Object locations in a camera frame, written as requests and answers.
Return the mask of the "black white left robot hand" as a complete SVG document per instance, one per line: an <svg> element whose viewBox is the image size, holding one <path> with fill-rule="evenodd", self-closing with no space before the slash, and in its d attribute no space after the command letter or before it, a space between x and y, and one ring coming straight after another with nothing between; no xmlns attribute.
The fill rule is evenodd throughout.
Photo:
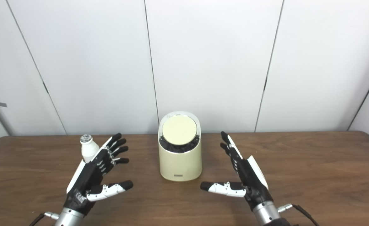
<svg viewBox="0 0 369 226"><path fill-rule="evenodd" d="M95 202L107 199L133 188L133 182L126 180L121 183L102 184L102 180L117 164L126 164L128 158L118 158L120 153L128 150L126 139L121 133L110 137L95 156L84 163L78 176L72 178L72 185L68 186L66 209L79 212L87 216Z"/></svg>

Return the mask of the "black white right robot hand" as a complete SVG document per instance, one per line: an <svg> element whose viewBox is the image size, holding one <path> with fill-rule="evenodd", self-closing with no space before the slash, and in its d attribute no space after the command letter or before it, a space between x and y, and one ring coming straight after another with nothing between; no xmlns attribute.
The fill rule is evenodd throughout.
<svg viewBox="0 0 369 226"><path fill-rule="evenodd" d="M230 135L224 131L220 134L223 139L220 147L230 157L231 164L239 176L240 182L212 183L203 181L200 184L200 189L224 196L243 197L250 210L264 202L272 202L273 198L269 193L268 185L254 157L243 158Z"/></svg>

